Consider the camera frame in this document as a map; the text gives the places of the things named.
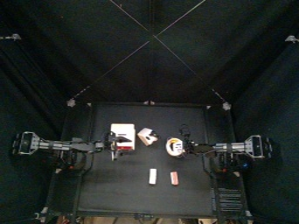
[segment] black curtain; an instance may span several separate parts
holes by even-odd
[[[237,140],[260,134],[273,141],[273,157],[247,174],[251,211],[299,222],[299,45],[289,43],[233,107]]]
[[[0,33],[12,31],[0,23]],[[0,222],[26,220],[42,209],[50,169],[40,156],[12,157],[16,133],[60,139],[65,99],[21,42],[0,40]]]

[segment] orange object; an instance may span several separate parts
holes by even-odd
[[[179,185],[179,178],[177,178],[177,172],[176,171],[171,172],[171,178],[172,178],[172,185],[177,186]]]

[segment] white block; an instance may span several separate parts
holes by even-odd
[[[137,136],[145,146],[151,145],[157,140],[156,136],[149,136],[151,133],[152,133],[152,130],[148,128],[141,129],[137,133]]]
[[[155,185],[156,182],[156,169],[149,169],[149,185]]]

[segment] metal rod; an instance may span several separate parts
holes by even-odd
[[[109,2],[134,20],[134,22],[145,29],[145,27],[137,22],[137,20],[126,13],[126,11],[114,3],[114,1],[109,0]]]
[[[200,1],[157,34],[163,34],[207,0]]]
[[[105,76],[105,75],[108,75],[108,73],[110,73],[113,70],[114,70],[114,68],[124,62],[124,61],[126,61],[130,57],[132,57],[132,55],[147,45],[149,43],[149,41],[147,41],[147,42],[144,42],[144,44],[143,45],[140,45],[136,49],[134,49],[134,51],[133,52],[130,52],[126,56],[125,56],[125,58],[124,59],[121,59],[117,63],[116,63],[116,65],[100,76],[100,77],[97,77],[96,78],[96,80],[88,85],[88,86],[85,86],[73,96],[72,96],[72,100],[74,100],[74,98],[77,98],[97,82],[98,82],[98,80]]]
[[[185,65],[185,67],[191,70],[191,72],[199,77],[201,83],[204,84],[204,86],[207,88],[209,88],[209,90],[212,91],[212,93],[220,98],[220,100],[223,102],[225,102],[225,99],[220,96],[220,94],[216,92],[216,90],[208,85],[208,83],[203,80],[203,78],[197,75],[197,73],[191,69],[191,67],[188,66],[188,64],[183,61],[183,59],[175,54],[175,52],[171,50],[171,48],[165,45],[165,43],[153,35],[153,38],[160,42],[160,44],[165,47],[165,49],[171,52],[171,54],[173,55],[173,57]]]

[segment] white box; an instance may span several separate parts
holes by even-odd
[[[110,131],[116,133],[116,137],[124,137],[130,142],[116,143],[118,151],[132,151],[136,148],[136,129],[132,123],[112,123]]]
[[[137,133],[137,136],[145,146],[151,145],[157,140],[156,136],[149,136],[151,133],[152,133],[152,130],[148,128],[143,128]]]

